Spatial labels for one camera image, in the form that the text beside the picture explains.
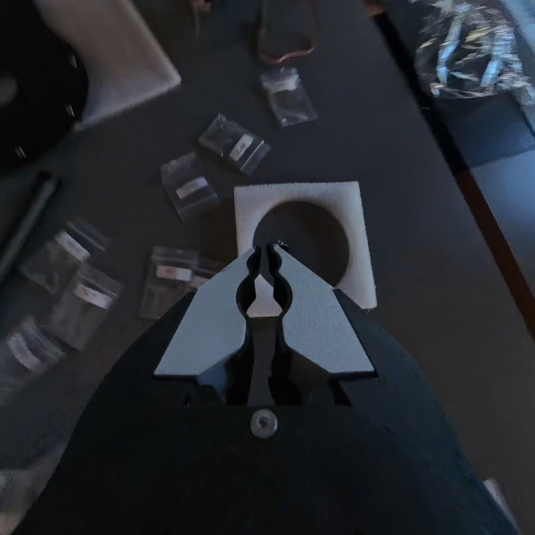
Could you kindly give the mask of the crumpled clear plastic bag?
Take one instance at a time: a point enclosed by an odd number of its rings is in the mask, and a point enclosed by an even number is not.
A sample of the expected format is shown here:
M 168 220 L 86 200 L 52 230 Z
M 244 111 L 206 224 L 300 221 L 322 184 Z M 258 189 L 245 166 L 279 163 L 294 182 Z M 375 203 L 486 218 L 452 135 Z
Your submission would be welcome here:
M 502 8 L 483 1 L 424 1 L 429 8 L 418 33 L 414 69 L 437 99 L 510 94 L 534 105 L 534 80 L 517 51 L 516 25 Z

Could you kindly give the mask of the dark slender tool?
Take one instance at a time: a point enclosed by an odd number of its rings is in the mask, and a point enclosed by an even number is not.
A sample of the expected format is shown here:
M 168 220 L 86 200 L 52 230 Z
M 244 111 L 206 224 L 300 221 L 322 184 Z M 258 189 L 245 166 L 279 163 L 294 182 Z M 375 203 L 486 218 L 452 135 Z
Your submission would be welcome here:
M 62 181 L 48 171 L 40 171 L 31 193 L 16 213 L 8 230 L 1 236 L 1 286 L 5 284 L 20 256 L 23 247 L 36 228 L 38 221 L 56 195 Z

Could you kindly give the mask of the black desk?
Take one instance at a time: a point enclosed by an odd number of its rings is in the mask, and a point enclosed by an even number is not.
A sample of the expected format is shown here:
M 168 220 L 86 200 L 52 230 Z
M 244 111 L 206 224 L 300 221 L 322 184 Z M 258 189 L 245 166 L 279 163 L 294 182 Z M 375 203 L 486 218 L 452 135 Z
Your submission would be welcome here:
M 197 54 L 177 95 L 64 144 L 48 165 L 70 179 L 43 224 L 82 216 L 113 239 L 102 270 L 126 292 L 85 355 L 21 392 L 8 440 L 36 441 L 80 411 L 53 477 L 15 534 L 515 534 L 483 483 L 502 480 L 534 534 L 534 341 L 456 180 L 378 29 L 357 1 L 318 4 L 319 50 L 299 66 L 316 124 L 278 130 L 238 44 Z M 133 310 L 152 244 L 203 243 L 235 256 L 230 207 L 191 235 L 149 179 L 223 112 L 272 146 L 253 182 L 357 180 L 378 307 L 343 304 L 376 365 L 325 396 L 252 409 L 152 378 L 184 305 L 144 327 Z

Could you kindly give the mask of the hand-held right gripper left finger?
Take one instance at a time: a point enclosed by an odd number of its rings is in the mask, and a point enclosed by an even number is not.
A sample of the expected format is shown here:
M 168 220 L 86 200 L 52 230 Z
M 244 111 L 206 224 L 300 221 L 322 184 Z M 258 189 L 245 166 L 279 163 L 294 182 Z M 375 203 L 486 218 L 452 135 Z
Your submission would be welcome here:
M 246 343 L 247 311 L 256 299 L 261 258 L 262 250 L 253 247 L 197 290 L 154 371 L 155 378 L 227 389 L 227 363 Z

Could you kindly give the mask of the white board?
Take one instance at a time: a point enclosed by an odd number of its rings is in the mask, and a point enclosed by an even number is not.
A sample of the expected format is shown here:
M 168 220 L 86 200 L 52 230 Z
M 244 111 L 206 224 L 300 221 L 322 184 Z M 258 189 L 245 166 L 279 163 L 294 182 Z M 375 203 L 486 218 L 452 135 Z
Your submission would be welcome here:
M 174 90 L 181 77 L 131 1 L 35 1 L 81 57 L 88 100 L 81 131 Z

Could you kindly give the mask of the black plate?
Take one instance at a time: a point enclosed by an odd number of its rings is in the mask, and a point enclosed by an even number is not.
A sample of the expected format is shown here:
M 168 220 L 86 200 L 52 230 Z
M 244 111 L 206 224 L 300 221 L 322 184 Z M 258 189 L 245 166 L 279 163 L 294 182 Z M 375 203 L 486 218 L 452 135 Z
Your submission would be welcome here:
M 77 51 L 51 29 L 33 1 L 1 1 L 1 171 L 39 159 L 81 119 L 88 74 Z

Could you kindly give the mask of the group of small parts bags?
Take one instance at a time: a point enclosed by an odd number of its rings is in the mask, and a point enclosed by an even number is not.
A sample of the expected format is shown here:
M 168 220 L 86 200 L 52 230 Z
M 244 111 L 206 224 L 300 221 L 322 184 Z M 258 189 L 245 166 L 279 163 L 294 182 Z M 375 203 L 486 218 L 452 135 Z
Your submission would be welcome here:
M 276 92 L 299 93 L 296 69 L 260 76 L 263 89 L 283 126 L 289 118 L 279 114 Z M 212 121 L 198 142 L 214 154 L 250 174 L 269 152 L 260 137 L 227 119 L 223 114 Z M 218 197 L 204 177 L 194 151 L 160 168 L 163 184 L 183 221 L 218 204 Z M 45 371 L 65 353 L 62 345 L 84 351 L 106 315 L 120 297 L 124 285 L 90 265 L 95 254 L 106 251 L 107 240 L 83 220 L 66 222 L 46 241 L 21 270 L 26 278 L 61 294 L 48 323 L 41 328 L 29 316 L 1 342 L 1 406 Z M 221 270 L 204 269 L 197 251 L 154 246 L 145 281 L 141 316 L 159 319 L 191 290 L 198 290 Z

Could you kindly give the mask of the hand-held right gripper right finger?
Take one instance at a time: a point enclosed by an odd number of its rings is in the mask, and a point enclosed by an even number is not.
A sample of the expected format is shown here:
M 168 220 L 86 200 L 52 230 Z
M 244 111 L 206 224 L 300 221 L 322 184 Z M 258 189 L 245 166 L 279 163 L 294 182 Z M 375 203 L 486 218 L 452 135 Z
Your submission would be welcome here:
M 277 334 L 290 378 L 353 378 L 375 369 L 334 289 L 277 244 L 266 247 Z

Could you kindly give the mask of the white foam square with hole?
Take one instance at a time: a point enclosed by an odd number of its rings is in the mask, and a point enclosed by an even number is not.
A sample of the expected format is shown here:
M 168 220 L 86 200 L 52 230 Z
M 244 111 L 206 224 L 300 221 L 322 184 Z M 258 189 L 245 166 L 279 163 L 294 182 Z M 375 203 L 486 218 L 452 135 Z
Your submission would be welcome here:
M 349 249 L 347 268 L 336 285 L 365 310 L 377 307 L 377 292 L 357 181 L 236 186 L 233 190 L 237 255 L 252 248 L 258 224 L 275 207 L 307 202 L 329 212 L 341 225 Z

